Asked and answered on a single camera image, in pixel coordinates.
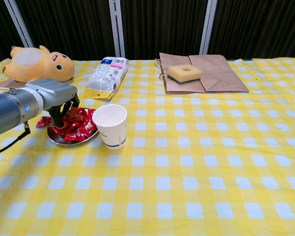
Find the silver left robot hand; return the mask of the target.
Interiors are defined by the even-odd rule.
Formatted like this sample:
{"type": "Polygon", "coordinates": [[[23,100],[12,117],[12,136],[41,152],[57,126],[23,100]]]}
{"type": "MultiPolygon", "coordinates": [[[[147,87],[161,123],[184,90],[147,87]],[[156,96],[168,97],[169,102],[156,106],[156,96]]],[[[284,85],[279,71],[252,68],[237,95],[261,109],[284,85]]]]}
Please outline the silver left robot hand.
{"type": "Polygon", "coordinates": [[[53,124],[57,128],[65,128],[67,122],[63,120],[63,117],[68,115],[73,118],[79,108],[78,90],[68,83],[52,79],[39,79],[26,83],[25,88],[31,89],[40,95],[42,110],[50,114],[53,124]]]}

